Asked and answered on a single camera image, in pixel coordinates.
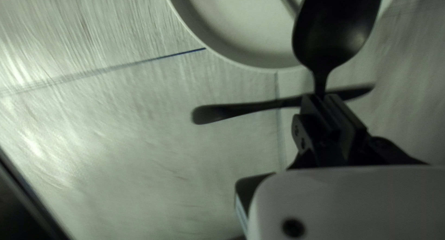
blue line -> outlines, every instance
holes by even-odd
[[[198,51],[202,51],[202,50],[205,50],[205,48],[199,48],[199,49],[195,49],[195,50],[170,54],[170,55],[166,55],[166,56],[144,59],[141,61],[131,62],[131,63],[117,65],[117,66],[109,66],[109,67],[99,68],[99,69],[90,70],[90,71],[66,74],[66,75],[56,77],[56,78],[50,78],[50,79],[45,79],[45,80],[41,80],[41,81],[36,81],[36,82],[30,83],[27,85],[11,86],[11,87],[0,89],[0,97],[15,95],[15,94],[35,90],[35,89],[41,89],[41,88],[58,85],[58,84],[62,84],[62,83],[70,82],[70,81],[75,81],[75,80],[82,79],[82,78],[89,78],[89,77],[93,77],[93,76],[101,75],[104,73],[116,71],[119,69],[124,69],[124,68],[128,68],[128,67],[140,65],[143,63],[147,63],[147,62],[151,62],[151,61],[155,61],[155,60],[159,60],[159,59],[184,55],[184,54],[198,52]]]

plate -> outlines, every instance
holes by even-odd
[[[297,5],[302,0],[293,0]],[[382,0],[379,16],[392,0]],[[243,66],[275,73],[295,67],[295,12],[284,0],[170,0],[183,24],[208,49]]]

spoon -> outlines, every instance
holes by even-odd
[[[350,100],[368,93],[373,88],[373,85],[368,85],[342,90],[331,90],[328,94],[337,94],[342,100]],[[192,112],[192,121],[194,124],[208,124],[257,111],[283,107],[299,107],[301,105],[302,97],[303,95],[299,95],[291,98],[255,103],[199,106]]]
[[[292,35],[298,61],[313,75],[315,94],[325,95],[329,73],[361,49],[381,0],[304,0]]]

spoon bowl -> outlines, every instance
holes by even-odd
[[[298,61],[323,97],[329,73],[358,53],[369,37],[381,0],[304,0],[293,35]]]

